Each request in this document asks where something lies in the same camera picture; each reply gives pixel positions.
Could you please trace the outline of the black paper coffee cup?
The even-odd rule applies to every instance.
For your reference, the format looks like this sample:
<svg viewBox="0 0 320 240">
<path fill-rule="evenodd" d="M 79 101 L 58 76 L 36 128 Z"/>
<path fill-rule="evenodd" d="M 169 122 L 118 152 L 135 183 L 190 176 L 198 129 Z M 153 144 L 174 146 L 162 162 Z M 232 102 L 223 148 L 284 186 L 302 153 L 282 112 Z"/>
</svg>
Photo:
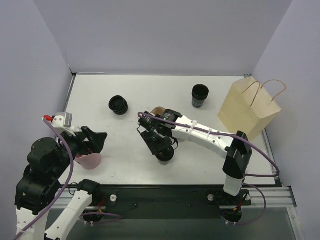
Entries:
<svg viewBox="0 0 320 240">
<path fill-rule="evenodd" d="M 174 157 L 174 154 L 175 150 L 172 147 L 169 147 L 161 151 L 160 153 L 156 154 L 155 157 L 161 165 L 167 165 Z"/>
</svg>

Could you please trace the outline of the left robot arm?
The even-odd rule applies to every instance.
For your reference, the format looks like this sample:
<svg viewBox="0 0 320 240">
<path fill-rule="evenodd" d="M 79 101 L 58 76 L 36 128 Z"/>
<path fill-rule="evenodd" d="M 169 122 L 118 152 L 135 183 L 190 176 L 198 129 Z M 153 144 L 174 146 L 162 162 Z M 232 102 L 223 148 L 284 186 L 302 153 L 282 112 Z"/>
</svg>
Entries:
<svg viewBox="0 0 320 240">
<path fill-rule="evenodd" d="M 16 186 L 17 240 L 45 237 L 49 210 L 67 188 L 76 157 L 101 153 L 108 136 L 106 132 L 93 132 L 87 126 L 71 135 L 65 130 L 59 133 L 51 124 L 48 127 L 59 141 L 44 137 L 32 144 L 28 166 Z"/>
</svg>

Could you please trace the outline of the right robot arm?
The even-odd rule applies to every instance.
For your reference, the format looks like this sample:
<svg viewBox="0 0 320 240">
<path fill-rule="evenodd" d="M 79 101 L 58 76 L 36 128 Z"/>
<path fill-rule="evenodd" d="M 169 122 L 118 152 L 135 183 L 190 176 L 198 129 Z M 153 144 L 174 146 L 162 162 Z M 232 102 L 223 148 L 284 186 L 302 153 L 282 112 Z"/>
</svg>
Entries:
<svg viewBox="0 0 320 240">
<path fill-rule="evenodd" d="M 245 133 L 239 131 L 232 137 L 171 109 L 165 109 L 161 114 L 139 113 L 138 125 L 145 129 L 140 136 L 160 162 L 169 162 L 174 157 L 173 146 L 179 144 L 178 140 L 194 143 L 219 155 L 224 159 L 222 170 L 226 175 L 221 197 L 227 204 L 239 199 L 253 153 Z"/>
</svg>

